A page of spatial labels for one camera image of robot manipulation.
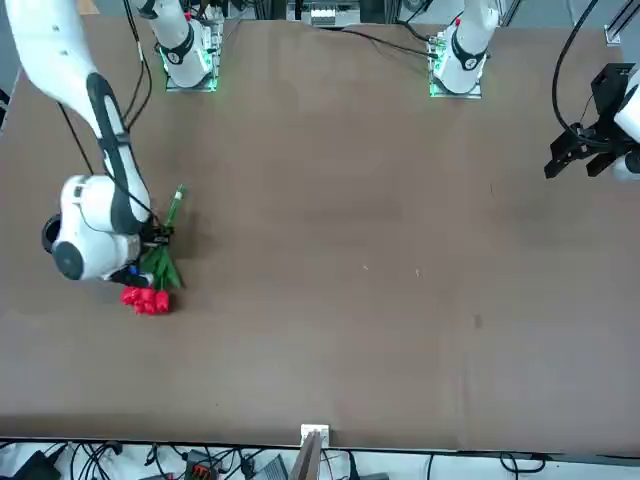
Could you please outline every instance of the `red flower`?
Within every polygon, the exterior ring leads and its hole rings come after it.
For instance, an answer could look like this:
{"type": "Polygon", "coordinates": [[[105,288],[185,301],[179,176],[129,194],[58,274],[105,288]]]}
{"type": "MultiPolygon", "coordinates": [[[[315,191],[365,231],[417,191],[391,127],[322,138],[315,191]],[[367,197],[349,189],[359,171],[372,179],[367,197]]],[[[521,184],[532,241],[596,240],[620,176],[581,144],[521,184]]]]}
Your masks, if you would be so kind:
{"type": "Polygon", "coordinates": [[[141,288],[140,289],[140,300],[143,302],[153,302],[153,297],[156,294],[156,291],[153,288],[141,288]]]}
{"type": "Polygon", "coordinates": [[[123,305],[133,305],[140,296],[140,289],[137,287],[124,287],[120,294],[120,303],[123,305]]]}
{"type": "Polygon", "coordinates": [[[156,304],[153,302],[144,302],[144,313],[147,315],[155,315],[156,312],[156,304]]]}
{"type": "Polygon", "coordinates": [[[169,312],[169,294],[164,290],[156,292],[156,310],[158,313],[169,312]]]}

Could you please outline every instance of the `table surface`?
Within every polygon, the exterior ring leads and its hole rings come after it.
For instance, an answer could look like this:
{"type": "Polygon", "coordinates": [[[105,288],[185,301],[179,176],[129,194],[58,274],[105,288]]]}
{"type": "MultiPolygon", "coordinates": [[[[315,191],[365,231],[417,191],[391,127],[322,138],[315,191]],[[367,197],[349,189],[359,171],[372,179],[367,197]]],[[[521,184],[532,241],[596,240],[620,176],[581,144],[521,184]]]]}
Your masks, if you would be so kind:
{"type": "MultiPolygon", "coordinates": [[[[126,104],[127,24],[85,21],[126,104]]],[[[640,189],[583,165],[543,177],[567,35],[498,30],[482,101],[430,99],[424,59],[295,23],[241,22],[215,94],[165,93],[154,57],[134,149],[160,212],[189,188],[187,288],[159,318],[42,251],[84,169],[23,76],[0,139],[0,434],[295,444],[328,423],[341,446],[636,452],[640,189]]],[[[568,119],[618,58],[580,34],[568,119]]]]}

